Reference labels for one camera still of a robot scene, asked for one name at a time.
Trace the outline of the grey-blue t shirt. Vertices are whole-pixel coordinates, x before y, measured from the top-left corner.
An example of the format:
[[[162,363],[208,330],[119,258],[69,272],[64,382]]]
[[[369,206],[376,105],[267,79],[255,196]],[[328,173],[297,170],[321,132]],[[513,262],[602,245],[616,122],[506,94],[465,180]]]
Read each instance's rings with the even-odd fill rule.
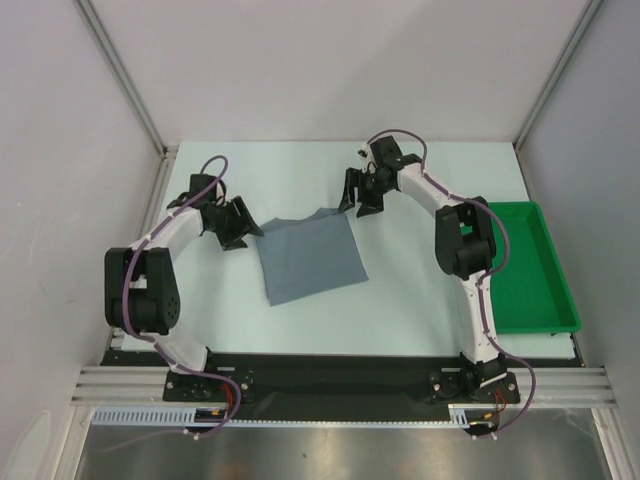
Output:
[[[272,306],[369,280],[349,220],[336,209],[274,218],[261,229],[256,246]]]

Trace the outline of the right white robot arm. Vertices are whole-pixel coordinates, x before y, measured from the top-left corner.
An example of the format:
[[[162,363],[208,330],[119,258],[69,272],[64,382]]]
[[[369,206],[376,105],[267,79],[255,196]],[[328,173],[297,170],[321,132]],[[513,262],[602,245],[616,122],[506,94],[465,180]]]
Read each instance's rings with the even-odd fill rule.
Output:
[[[488,278],[496,256],[496,241],[486,201],[465,199],[426,172],[417,155],[393,155],[376,160],[358,151],[361,168],[349,168],[338,211],[353,208],[358,218],[384,211],[384,196],[397,191],[417,202],[435,222],[435,257],[441,271],[455,278],[462,320],[461,353],[473,364],[498,359],[499,351],[489,336],[495,333]]]

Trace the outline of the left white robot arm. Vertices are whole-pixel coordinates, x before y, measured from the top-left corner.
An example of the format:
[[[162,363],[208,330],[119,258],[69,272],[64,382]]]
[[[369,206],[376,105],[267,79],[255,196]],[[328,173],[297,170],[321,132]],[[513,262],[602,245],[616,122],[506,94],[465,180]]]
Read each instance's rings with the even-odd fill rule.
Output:
[[[223,250],[247,246],[260,236],[244,200],[200,200],[169,204],[164,218],[146,235],[104,257],[104,311],[108,325],[148,343],[175,372],[187,374],[185,388],[199,400],[213,398],[219,374],[206,367],[208,348],[179,324],[181,299],[174,261],[194,240],[211,232]]]

